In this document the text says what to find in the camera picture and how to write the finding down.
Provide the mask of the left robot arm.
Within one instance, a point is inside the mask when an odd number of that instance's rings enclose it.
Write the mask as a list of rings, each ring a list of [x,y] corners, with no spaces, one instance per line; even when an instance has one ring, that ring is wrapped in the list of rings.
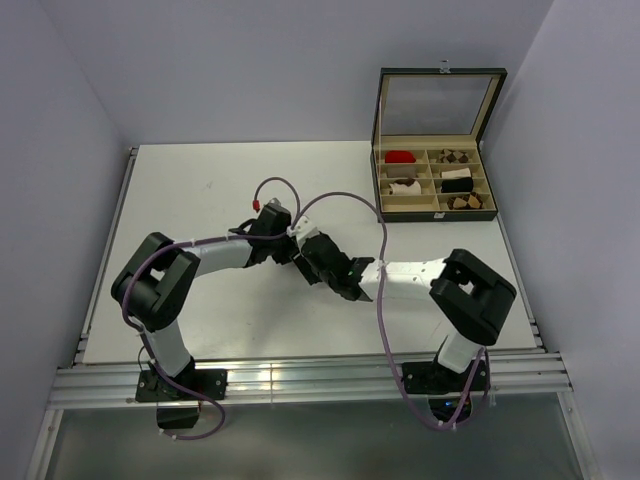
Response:
[[[143,346],[162,370],[158,385],[170,398],[183,399],[195,386],[195,361],[178,325],[194,280],[218,271],[253,267],[269,257],[288,263],[295,251],[286,236],[291,223],[291,213],[271,202],[255,219],[222,237],[175,242],[153,232],[118,274],[111,296],[125,323],[141,335]]]

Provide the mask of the beige sock brown toe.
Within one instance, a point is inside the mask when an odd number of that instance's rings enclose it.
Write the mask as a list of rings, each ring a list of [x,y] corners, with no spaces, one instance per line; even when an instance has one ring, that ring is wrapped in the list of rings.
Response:
[[[389,194],[393,196],[421,195],[422,187],[416,179],[402,179],[389,184]]]

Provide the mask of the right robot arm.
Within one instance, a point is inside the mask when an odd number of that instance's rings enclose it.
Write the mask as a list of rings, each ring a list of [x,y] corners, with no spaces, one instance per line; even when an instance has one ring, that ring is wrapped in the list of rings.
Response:
[[[350,258],[324,233],[300,240],[298,247],[313,275],[348,301],[433,302],[452,326],[432,368],[435,383],[446,390],[466,379],[482,347],[497,342],[517,296],[508,280],[465,249],[436,260],[385,263]]]

